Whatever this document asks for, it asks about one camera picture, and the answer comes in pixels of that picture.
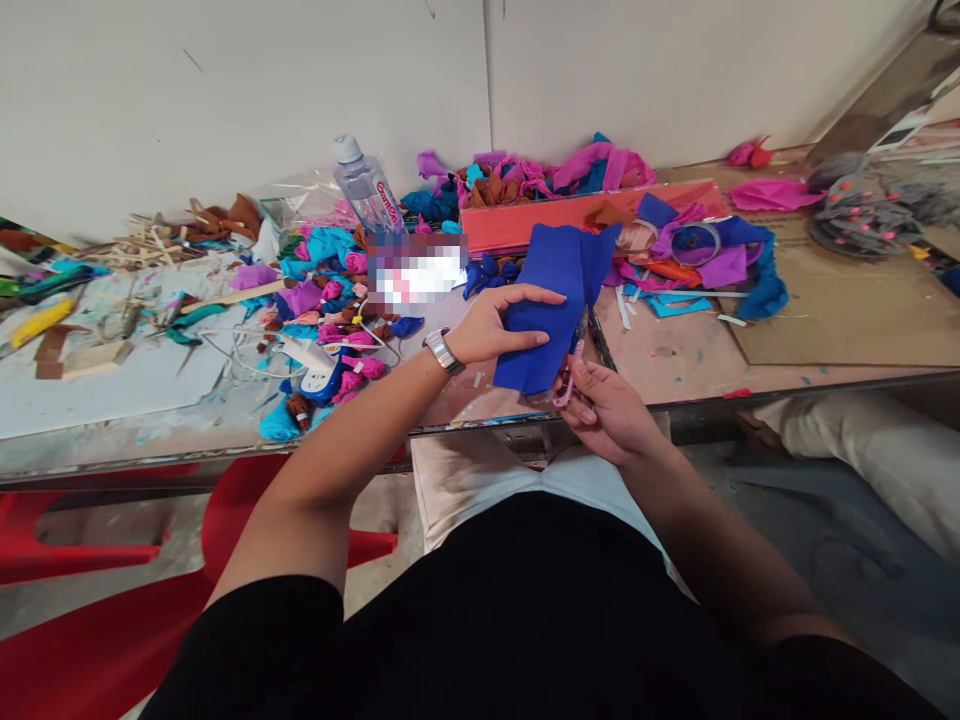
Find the red plastic chair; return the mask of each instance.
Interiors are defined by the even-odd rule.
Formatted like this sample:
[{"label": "red plastic chair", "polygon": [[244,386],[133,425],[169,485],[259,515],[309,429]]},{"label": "red plastic chair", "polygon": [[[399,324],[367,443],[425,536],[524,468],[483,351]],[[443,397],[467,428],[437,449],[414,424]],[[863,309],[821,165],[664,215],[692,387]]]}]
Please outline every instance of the red plastic chair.
[{"label": "red plastic chair", "polygon": [[[125,470],[117,476],[136,479],[192,475],[199,463]],[[153,562],[157,545],[92,547],[45,545],[34,534],[37,520],[65,492],[13,492],[0,496],[0,585],[43,580]]]},{"label": "red plastic chair", "polygon": [[[128,590],[0,642],[0,708],[10,720],[116,720],[152,692],[200,615],[286,455],[235,461],[203,517],[205,565]],[[347,565],[396,550],[397,536],[350,531]]]}]

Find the bottle label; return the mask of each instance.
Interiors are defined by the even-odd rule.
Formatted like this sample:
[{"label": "bottle label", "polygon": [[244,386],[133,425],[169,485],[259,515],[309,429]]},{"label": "bottle label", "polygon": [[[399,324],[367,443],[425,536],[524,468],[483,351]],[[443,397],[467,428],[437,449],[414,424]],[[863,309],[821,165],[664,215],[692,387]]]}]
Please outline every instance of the bottle label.
[{"label": "bottle label", "polygon": [[403,225],[403,222],[400,220],[400,208],[390,198],[390,190],[387,188],[387,183],[384,180],[378,180],[376,184],[377,197],[380,199],[380,204],[383,205],[383,209],[387,214],[387,217],[390,218],[390,225],[394,228],[400,228]]}]

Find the wristwatch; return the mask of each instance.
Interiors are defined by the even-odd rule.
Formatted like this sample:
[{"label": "wristwatch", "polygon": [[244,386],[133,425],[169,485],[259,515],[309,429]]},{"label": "wristwatch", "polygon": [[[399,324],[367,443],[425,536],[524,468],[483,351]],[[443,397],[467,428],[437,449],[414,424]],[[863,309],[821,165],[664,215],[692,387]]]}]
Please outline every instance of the wristwatch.
[{"label": "wristwatch", "polygon": [[443,339],[443,336],[449,331],[450,328],[434,330],[423,339],[423,346],[430,348],[430,352],[433,353],[433,356],[437,359],[437,362],[440,363],[440,367],[442,367],[451,375],[459,375],[463,372],[463,368],[465,366],[462,362],[457,360],[456,356],[452,352],[450,352],[450,348],[447,347],[446,340]]}]

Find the white pants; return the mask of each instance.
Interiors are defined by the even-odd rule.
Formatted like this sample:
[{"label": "white pants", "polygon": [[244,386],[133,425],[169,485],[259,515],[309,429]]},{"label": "white pants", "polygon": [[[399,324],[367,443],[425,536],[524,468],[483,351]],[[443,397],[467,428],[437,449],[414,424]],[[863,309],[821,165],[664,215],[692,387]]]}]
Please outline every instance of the white pants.
[{"label": "white pants", "polygon": [[526,467],[491,430],[428,435],[411,440],[410,448],[427,552],[439,547],[462,522],[511,495],[532,490],[604,510],[663,552],[620,471],[582,445],[561,453],[543,472]]},{"label": "white pants", "polygon": [[960,433],[874,392],[753,411],[795,456],[850,465],[941,557],[960,565]]}]

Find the plastic bottle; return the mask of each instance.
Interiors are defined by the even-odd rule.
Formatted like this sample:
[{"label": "plastic bottle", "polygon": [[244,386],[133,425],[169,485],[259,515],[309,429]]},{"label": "plastic bottle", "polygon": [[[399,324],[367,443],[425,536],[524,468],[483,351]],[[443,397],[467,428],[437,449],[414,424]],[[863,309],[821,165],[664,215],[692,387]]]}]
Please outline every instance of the plastic bottle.
[{"label": "plastic bottle", "polygon": [[333,177],[367,232],[403,232],[403,213],[377,159],[364,155],[353,135],[335,138],[333,152]]}]

